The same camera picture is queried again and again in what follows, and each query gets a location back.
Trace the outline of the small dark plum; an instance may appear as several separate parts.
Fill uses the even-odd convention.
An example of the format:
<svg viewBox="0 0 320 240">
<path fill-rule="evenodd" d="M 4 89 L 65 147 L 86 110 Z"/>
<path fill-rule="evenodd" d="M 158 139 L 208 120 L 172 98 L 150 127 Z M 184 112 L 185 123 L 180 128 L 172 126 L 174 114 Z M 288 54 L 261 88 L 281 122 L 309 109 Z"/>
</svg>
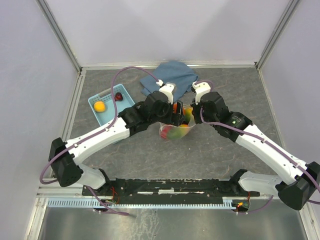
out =
<svg viewBox="0 0 320 240">
<path fill-rule="evenodd" d="M 121 101 L 123 101 L 123 95 L 120 93 L 120 92 L 117 92 L 115 95 L 114 95 L 114 100 L 116 101 L 116 102 L 121 102 Z"/>
</svg>

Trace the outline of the small yellow orange fruit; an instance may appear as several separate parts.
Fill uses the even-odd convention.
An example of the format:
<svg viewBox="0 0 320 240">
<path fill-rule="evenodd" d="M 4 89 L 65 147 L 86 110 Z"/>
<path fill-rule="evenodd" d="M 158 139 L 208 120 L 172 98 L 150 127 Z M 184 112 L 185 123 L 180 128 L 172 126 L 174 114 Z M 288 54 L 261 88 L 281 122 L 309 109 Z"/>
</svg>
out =
<svg viewBox="0 0 320 240">
<path fill-rule="evenodd" d="M 106 111 L 107 107 L 103 101 L 97 101 L 93 104 L 93 109 L 97 113 L 103 113 Z"/>
</svg>

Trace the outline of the orange persimmon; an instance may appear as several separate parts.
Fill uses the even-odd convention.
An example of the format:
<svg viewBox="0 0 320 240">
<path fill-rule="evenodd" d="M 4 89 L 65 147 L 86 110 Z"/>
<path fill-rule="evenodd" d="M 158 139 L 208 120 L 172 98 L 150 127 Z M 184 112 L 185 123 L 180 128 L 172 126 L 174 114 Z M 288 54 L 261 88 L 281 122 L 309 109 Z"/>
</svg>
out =
<svg viewBox="0 0 320 240">
<path fill-rule="evenodd" d="M 174 103 L 173 104 L 173 113 L 177 113 L 177 107 L 178 107 L 178 104 Z"/>
</svg>

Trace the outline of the clear zip top bag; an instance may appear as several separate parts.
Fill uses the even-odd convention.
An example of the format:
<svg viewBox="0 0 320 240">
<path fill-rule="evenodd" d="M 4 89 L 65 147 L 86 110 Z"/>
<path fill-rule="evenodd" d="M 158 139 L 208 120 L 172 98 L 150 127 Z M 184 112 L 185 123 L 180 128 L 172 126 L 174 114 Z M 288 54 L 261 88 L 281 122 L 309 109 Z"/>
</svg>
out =
<svg viewBox="0 0 320 240">
<path fill-rule="evenodd" d="M 196 125 L 192 114 L 193 108 L 190 105 L 183 105 L 182 113 L 184 122 L 179 126 L 160 123 L 159 136 L 167 141 L 179 140 L 186 136 Z"/>
</svg>

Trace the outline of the green orange mango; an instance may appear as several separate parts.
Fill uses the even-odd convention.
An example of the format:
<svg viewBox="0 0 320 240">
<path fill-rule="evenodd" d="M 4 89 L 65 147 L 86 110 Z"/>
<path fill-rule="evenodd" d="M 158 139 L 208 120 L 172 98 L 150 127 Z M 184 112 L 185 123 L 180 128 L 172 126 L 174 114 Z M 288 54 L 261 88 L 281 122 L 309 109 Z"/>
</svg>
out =
<svg viewBox="0 0 320 240">
<path fill-rule="evenodd" d="M 168 140 L 178 140 L 183 138 L 188 133 L 186 127 L 175 127 L 172 126 L 170 132 L 167 135 Z"/>
</svg>

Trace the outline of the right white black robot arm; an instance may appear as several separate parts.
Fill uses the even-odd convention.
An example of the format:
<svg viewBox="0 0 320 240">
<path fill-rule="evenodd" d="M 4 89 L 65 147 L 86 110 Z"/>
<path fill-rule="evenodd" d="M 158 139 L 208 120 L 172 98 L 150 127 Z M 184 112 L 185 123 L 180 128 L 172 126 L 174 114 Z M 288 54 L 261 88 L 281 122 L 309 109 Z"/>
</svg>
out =
<svg viewBox="0 0 320 240">
<path fill-rule="evenodd" d="M 311 196 L 320 189 L 319 163 L 307 163 L 284 150 L 244 114 L 229 111 L 216 91 L 196 94 L 191 106 L 197 124 L 212 126 L 219 135 L 249 150 L 276 173 L 241 170 L 239 177 L 229 183 L 231 193 L 240 196 L 247 191 L 278 196 L 297 211 L 311 202 Z"/>
</svg>

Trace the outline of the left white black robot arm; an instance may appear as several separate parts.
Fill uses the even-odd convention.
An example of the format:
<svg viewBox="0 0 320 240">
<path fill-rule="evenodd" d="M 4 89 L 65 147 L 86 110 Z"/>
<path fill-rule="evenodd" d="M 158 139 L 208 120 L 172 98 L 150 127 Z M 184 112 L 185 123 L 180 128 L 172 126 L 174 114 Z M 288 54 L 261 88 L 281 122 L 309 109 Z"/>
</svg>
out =
<svg viewBox="0 0 320 240">
<path fill-rule="evenodd" d="M 79 183 L 106 195 L 111 183 L 102 169 L 83 164 L 99 150 L 143 132 L 154 123 L 179 126 L 185 120 L 181 101 L 171 103 L 168 97 L 155 91 L 131 107 L 118 113 L 108 122 L 80 137 L 63 141 L 60 137 L 51 142 L 48 163 L 61 187 Z"/>
</svg>

